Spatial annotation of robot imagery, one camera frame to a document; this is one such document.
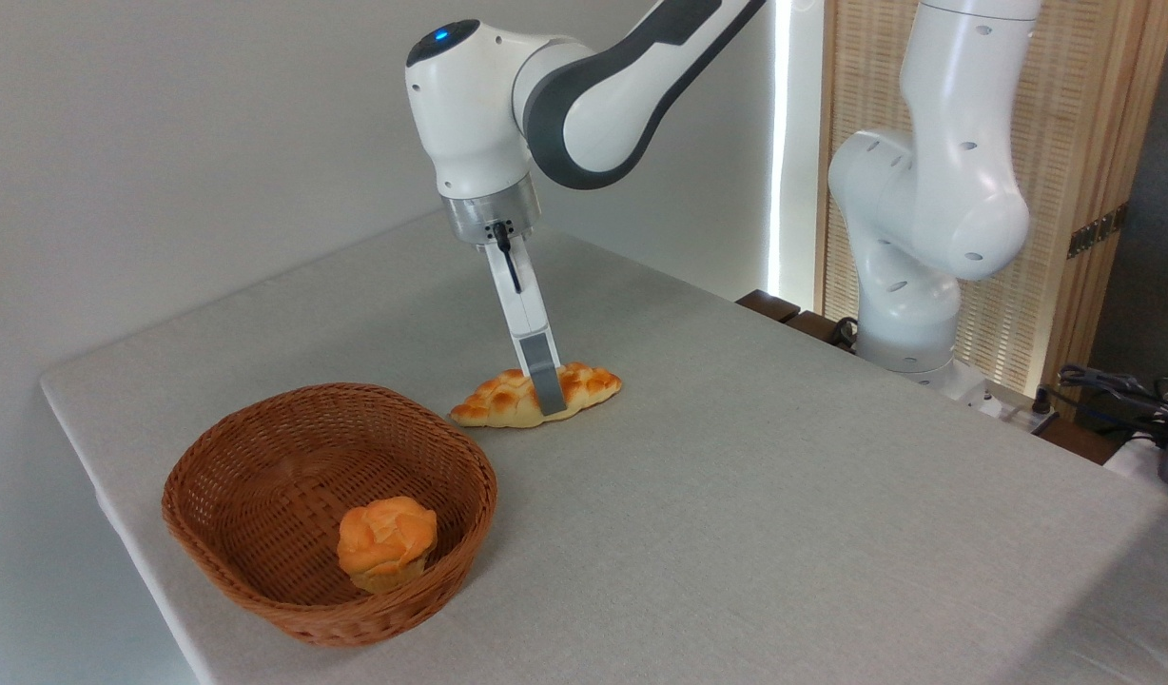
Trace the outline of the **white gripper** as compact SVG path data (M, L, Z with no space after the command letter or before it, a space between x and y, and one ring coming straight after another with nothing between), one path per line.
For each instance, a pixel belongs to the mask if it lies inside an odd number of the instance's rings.
M484 252L496 283L498 300L505 307L520 368L531 378L538 411L551 417L566 409L558 378L559 357L526 240L510 238L509 247L505 252L498 244L484 245Z

